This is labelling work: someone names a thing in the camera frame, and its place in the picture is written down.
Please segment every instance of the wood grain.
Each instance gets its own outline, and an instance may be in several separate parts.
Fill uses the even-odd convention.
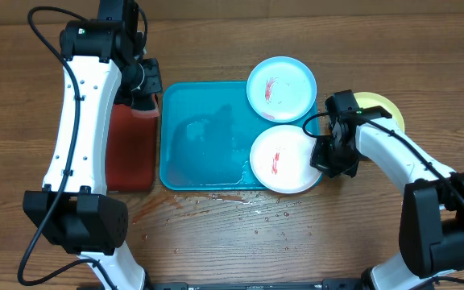
[[[464,0],[136,0],[148,20],[250,19],[347,15],[410,15],[464,13]],[[99,0],[0,0],[0,24],[27,23],[35,6],[56,6],[97,17]],[[35,23],[65,23],[65,14],[43,11]]]
[[[39,29],[58,47],[63,26]],[[380,93],[398,105],[412,139],[464,171],[464,14],[165,21],[149,31],[147,50],[165,88],[245,80],[261,60],[293,56],[315,74],[321,106],[338,90]],[[22,288],[15,273],[35,227],[21,202],[24,190],[40,188],[50,163],[62,86],[60,65],[28,27],[0,27],[0,289]],[[127,242],[155,282],[358,277],[398,251],[401,197],[372,163],[354,179],[324,179],[290,197],[212,194],[174,193],[157,180],[149,192],[111,195],[137,220]],[[26,277],[73,259],[42,238]],[[37,288],[95,281],[77,267]]]

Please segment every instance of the black cable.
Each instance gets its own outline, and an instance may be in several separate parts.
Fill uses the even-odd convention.
[[[35,26],[35,23],[33,22],[33,14],[36,11],[41,11],[41,10],[49,10],[49,11],[56,11],[60,13],[64,13],[67,15],[71,15],[75,18],[78,18],[79,20],[85,21],[87,19],[81,17],[78,14],[75,14],[71,11],[67,11],[64,9],[56,8],[56,7],[50,7],[50,6],[38,6],[35,8],[32,8],[30,12],[28,12],[28,24],[30,24],[30,28],[33,30],[33,32],[37,35],[37,37],[42,41],[44,45],[55,55],[55,57],[59,60],[59,62],[62,63],[64,66],[65,70],[68,72],[69,77],[71,78],[72,86],[74,88],[74,99],[75,99],[75,114],[74,114],[74,123],[72,126],[72,136],[71,136],[71,143],[69,144],[69,151],[68,151],[68,157],[67,161],[65,164],[65,170],[64,170],[64,175],[62,176],[62,181],[60,182],[60,186],[58,189],[58,193],[55,196],[55,199],[53,200],[50,209],[46,213],[46,216],[44,217],[44,220],[40,223],[40,225],[37,227],[37,231],[33,235],[33,238],[30,241],[30,245],[24,252],[23,258],[21,259],[21,263],[19,264],[19,269],[17,271],[17,280],[21,285],[24,286],[34,286],[38,284],[42,284],[49,279],[58,276],[60,273],[67,271],[68,269],[75,267],[76,265],[82,264],[82,263],[92,263],[95,267],[98,268],[98,270],[101,272],[103,275],[103,278],[105,279],[105,282],[112,288],[112,289],[117,289],[117,287],[112,283],[110,280],[108,274],[105,271],[105,268],[97,261],[96,259],[80,259],[75,262],[69,263],[62,268],[52,272],[49,275],[46,275],[45,277],[38,279],[38,280],[33,280],[33,281],[26,281],[23,277],[24,273],[24,268],[27,264],[27,261],[30,258],[31,252],[33,251],[33,248],[35,247],[35,244],[40,238],[40,235],[42,234],[42,231],[44,230],[44,227],[48,223],[49,219],[53,215],[53,212],[55,211],[55,207],[58,205],[60,197],[62,196],[62,193],[65,190],[65,185],[67,184],[68,177],[71,174],[71,165],[73,163],[73,156],[74,156],[74,149],[77,144],[77,137],[78,137],[78,129],[80,127],[80,88],[78,87],[77,79],[74,76],[74,72],[72,69],[69,67],[68,63],[65,61],[65,59],[60,55],[60,53],[40,34],[39,30],[37,30],[37,27]]]
[[[143,16],[144,21],[143,46],[141,47],[141,49],[144,49],[144,47],[146,47],[146,38],[148,35],[148,22],[146,20],[146,14],[144,14],[144,11],[141,9],[141,7],[139,7],[139,12],[141,13],[141,16]]]
[[[315,134],[310,133],[309,131],[307,131],[307,129],[305,129],[307,127],[307,124],[309,124],[309,122],[311,122],[315,118],[323,117],[323,116],[330,116],[330,113],[329,112],[318,113],[318,114],[315,114],[315,115],[309,117],[307,120],[305,120],[304,125],[302,125],[302,129],[304,129],[304,133],[307,136],[317,138],[317,139],[320,138],[321,136],[323,136],[323,135],[315,135]]]
[[[363,116],[361,115],[358,115],[358,114],[352,114],[351,112],[347,113],[347,112],[341,112],[340,114],[344,114],[344,115],[348,115],[352,118],[357,118],[358,120],[362,120],[372,126],[374,126],[375,128],[381,130],[382,132],[384,133],[387,133],[389,134],[391,137],[393,138],[396,138],[397,140],[399,140],[403,145],[405,145],[409,150],[410,152],[428,169],[430,170],[444,185],[445,187],[454,195],[454,198],[456,199],[456,201],[458,202],[458,204],[463,208],[464,210],[464,199],[463,197],[461,196],[461,194],[457,191],[457,189],[438,171],[436,170],[436,168],[434,168],[434,166],[428,162],[424,156],[422,156],[420,154],[420,152],[418,152],[418,150],[413,146],[411,145],[408,140],[404,139],[402,136],[398,135],[397,133],[395,133],[394,130],[389,130],[387,129],[386,127],[384,126],[381,126],[380,124],[376,123],[376,122],[373,122],[371,121],[370,119],[368,118],[364,118]],[[320,114],[316,114],[316,115],[313,115],[312,117],[308,118],[305,122],[304,122],[304,125],[302,126],[303,127],[303,130],[304,130],[304,133],[308,136],[311,136],[311,137],[319,137],[318,135],[312,135],[311,133],[309,133],[305,127],[306,125],[314,118],[317,118],[317,117],[320,117],[320,116],[326,116],[326,115],[330,115],[329,113],[320,113]],[[448,276],[438,276],[438,277],[433,277],[431,278],[428,282],[435,282],[435,283],[438,283],[439,281],[449,281],[449,282],[455,282],[455,283],[459,283],[459,284],[464,284],[464,279],[459,279],[459,278],[454,278],[454,277],[448,277]]]

